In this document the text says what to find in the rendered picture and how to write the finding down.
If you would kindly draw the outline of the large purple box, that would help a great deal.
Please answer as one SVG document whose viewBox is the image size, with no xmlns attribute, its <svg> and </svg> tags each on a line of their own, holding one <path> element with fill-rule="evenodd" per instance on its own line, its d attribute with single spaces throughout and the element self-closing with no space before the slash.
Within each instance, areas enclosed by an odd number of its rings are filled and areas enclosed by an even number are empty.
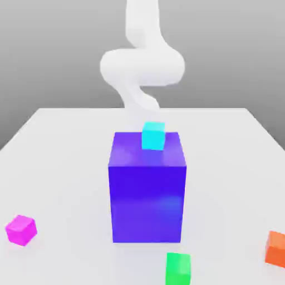
<svg viewBox="0 0 285 285">
<path fill-rule="evenodd" d="M 116 132 L 109 169 L 115 243 L 179 243 L 186 162 L 179 134 L 165 135 L 164 150 L 143 150 L 141 133 Z"/>
</svg>

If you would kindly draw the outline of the small cyan cube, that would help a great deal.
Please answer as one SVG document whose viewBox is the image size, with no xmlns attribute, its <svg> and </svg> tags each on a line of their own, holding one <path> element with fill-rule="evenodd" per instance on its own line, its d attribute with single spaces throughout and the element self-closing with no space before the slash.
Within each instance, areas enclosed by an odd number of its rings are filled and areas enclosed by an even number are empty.
<svg viewBox="0 0 285 285">
<path fill-rule="evenodd" d="M 162 151 L 165 145 L 165 123 L 147 121 L 141 134 L 142 149 Z"/>
</svg>

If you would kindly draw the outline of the small green cube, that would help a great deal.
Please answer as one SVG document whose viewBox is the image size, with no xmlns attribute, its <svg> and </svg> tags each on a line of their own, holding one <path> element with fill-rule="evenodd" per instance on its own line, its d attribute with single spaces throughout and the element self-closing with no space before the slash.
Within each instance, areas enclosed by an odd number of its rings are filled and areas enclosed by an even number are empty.
<svg viewBox="0 0 285 285">
<path fill-rule="evenodd" d="M 191 255 L 167 253 L 165 285 L 190 285 Z"/>
</svg>

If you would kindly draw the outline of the small orange cube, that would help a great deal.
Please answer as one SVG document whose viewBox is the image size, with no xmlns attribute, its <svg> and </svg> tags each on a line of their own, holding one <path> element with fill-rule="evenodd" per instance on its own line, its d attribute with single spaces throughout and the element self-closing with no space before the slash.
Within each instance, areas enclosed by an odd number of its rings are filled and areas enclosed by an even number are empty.
<svg viewBox="0 0 285 285">
<path fill-rule="evenodd" d="M 285 268 L 285 234 L 270 231 L 266 243 L 265 262 Z"/>
</svg>

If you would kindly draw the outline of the small magenta cube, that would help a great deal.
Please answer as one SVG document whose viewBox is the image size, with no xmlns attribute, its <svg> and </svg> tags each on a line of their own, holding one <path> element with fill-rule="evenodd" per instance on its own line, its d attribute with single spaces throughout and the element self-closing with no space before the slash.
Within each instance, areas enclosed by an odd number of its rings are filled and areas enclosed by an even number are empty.
<svg viewBox="0 0 285 285">
<path fill-rule="evenodd" d="M 36 223 L 33 218 L 17 215 L 5 226 L 8 240 L 11 243 L 26 246 L 37 234 Z"/>
</svg>

